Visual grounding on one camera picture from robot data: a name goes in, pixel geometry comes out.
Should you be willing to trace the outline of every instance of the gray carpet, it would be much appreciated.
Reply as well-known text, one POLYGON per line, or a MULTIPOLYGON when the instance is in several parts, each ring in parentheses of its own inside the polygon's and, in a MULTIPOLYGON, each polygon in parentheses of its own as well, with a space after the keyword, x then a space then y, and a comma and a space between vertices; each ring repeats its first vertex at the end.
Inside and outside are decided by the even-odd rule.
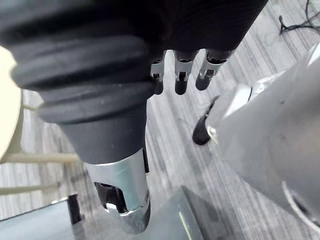
MULTIPOLYGON (((175 190, 185 186, 206 240, 320 240, 317 233, 241 180, 224 164, 213 145, 197 146, 191 139, 193 127, 216 94, 238 82, 253 83, 286 70, 320 41, 320 36, 311 29, 279 35, 279 15, 283 15, 288 25, 303 22, 305 0, 274 2, 269 2, 262 11, 208 90, 199 92, 195 88, 204 56, 201 51, 194 62, 187 93, 182 96, 175 94, 174 60, 169 51, 165 59, 163 94, 148 101, 145 137, 152 211, 156 212, 175 190)), ((24 96, 28 104, 36 106, 41 102, 34 92, 25 91, 24 96)), ((24 111, 22 147, 30 153, 73 151, 56 125, 41 122, 35 113, 28 110, 24 111)), ((81 211, 86 216, 88 239, 128 239, 112 219, 104 217, 102 220, 99 217, 103 210, 80 162, 71 165, 0 165, 0 186, 56 182, 59 182, 56 189, 0 196, 0 219, 78 192, 81 211)))

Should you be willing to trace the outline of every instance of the white chair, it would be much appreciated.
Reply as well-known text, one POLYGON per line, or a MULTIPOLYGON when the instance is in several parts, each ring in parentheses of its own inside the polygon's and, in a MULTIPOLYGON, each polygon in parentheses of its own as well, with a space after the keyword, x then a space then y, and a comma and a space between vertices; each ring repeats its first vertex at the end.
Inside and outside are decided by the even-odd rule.
MULTIPOLYGON (((24 108, 22 90, 12 81, 10 70, 15 65, 11 53, 0 47, 0 164, 5 163, 74 163, 78 156, 73 153, 33 154, 21 148, 24 108)), ((55 185, 0 187, 0 195, 43 190, 55 185)))

